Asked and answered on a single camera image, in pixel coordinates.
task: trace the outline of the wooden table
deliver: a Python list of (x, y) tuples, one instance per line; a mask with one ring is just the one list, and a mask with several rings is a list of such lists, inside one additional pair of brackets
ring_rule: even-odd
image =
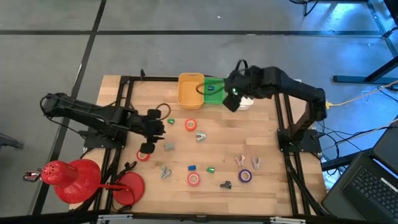
[[(98, 105), (107, 105), (116, 99), (120, 76), (106, 75), (99, 90)], [(305, 103), (291, 98), (294, 120), (304, 112)], [(286, 169), (279, 151), (276, 129), (278, 119), (275, 101), (255, 100), (247, 111), (232, 113), (223, 105), (203, 105), (199, 110), (184, 110), (177, 103), (177, 82), (134, 82), (131, 103), (140, 114), (161, 103), (172, 109), (169, 118), (175, 124), (165, 123), (165, 140), (156, 144), (156, 149), (146, 162), (138, 161), (132, 170), (145, 181), (146, 191), (132, 211), (141, 213), (179, 213), (208, 215), (291, 215)], [(165, 114), (167, 107), (160, 108)], [(195, 131), (207, 134), (203, 142), (196, 142), (195, 131), (185, 130), (187, 119), (195, 119)], [(125, 162), (136, 161), (136, 152), (144, 138), (129, 133), (127, 145), (122, 150), (119, 170)], [(175, 143), (175, 150), (166, 151), (164, 144)], [(238, 167), (234, 157), (244, 154), (243, 167)], [(91, 159), (101, 167), (104, 149), (94, 149), (85, 159)], [(263, 160), (255, 170), (251, 159)], [(308, 153), (302, 153), (305, 182), (315, 199), (320, 202), (326, 194), (320, 162)], [(196, 165), (201, 177), (199, 186), (187, 184), (188, 166)], [(161, 179), (161, 168), (167, 166), (172, 175)], [(214, 167), (215, 173), (206, 171)], [(253, 178), (247, 184), (238, 180), (238, 172), (249, 169)], [(220, 188), (230, 180), (232, 189)], [(102, 196), (104, 207), (106, 191)], [(296, 186), (299, 211), (303, 213), (300, 191)], [(116, 208), (121, 205), (114, 202)]]

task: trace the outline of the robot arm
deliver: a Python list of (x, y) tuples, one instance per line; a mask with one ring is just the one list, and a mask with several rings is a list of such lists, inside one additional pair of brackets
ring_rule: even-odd
[[(134, 108), (93, 105), (74, 100), (64, 93), (48, 93), (42, 98), (40, 107), (48, 119), (65, 117), (90, 127), (89, 131), (79, 131), (86, 138), (85, 147), (114, 145), (122, 148), (126, 133), (131, 131), (147, 139), (140, 151), (153, 153), (154, 143), (163, 139), (160, 136), (165, 133), (163, 122), (159, 120), (160, 110), (148, 110), (147, 115), (139, 115)], [(99, 146), (92, 146), (96, 142), (100, 142)]]
[[(239, 70), (241, 62), (244, 62), (245, 65), (243, 70)], [(290, 127), (286, 142), (301, 141), (304, 131), (314, 121), (321, 121), (326, 118), (326, 100), (323, 89), (295, 81), (277, 67), (259, 68), (251, 66), (248, 68), (246, 61), (240, 60), (235, 70), (224, 79), (224, 86), (228, 95), (223, 104), (232, 112), (239, 108), (242, 96), (271, 99), (275, 94), (286, 93), (306, 101), (306, 110), (302, 117)]]

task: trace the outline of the purple tape roll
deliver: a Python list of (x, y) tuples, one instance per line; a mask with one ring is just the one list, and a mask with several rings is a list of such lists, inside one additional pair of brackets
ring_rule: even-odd
[[(243, 174), (247, 174), (247, 175), (248, 175), (248, 178), (245, 179), (245, 178), (243, 177)], [(238, 177), (239, 177), (239, 180), (240, 180), (242, 183), (248, 183), (248, 182), (250, 182), (252, 175), (251, 175), (251, 172), (250, 172), (249, 170), (243, 169), (243, 170), (241, 170), (241, 171), (239, 172)]]

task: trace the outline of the green object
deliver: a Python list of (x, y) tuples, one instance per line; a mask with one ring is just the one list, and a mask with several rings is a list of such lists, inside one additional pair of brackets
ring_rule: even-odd
[(225, 91), (221, 90), (215, 94), (220, 88), (224, 88), (224, 80), (222, 78), (205, 78), (205, 103), (222, 105), (225, 98)]
[(174, 119), (173, 118), (170, 118), (170, 119), (167, 119), (167, 122), (169, 123), (169, 124), (174, 124)]
[(207, 172), (214, 174), (215, 170), (212, 167), (207, 168)]

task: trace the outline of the green bottle cap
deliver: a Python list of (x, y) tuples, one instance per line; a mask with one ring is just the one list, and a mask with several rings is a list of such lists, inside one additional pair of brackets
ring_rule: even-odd
[(173, 119), (173, 118), (167, 119), (167, 122), (168, 122), (169, 124), (174, 124), (174, 119)]
[(207, 172), (214, 174), (215, 170), (212, 167), (207, 168)]

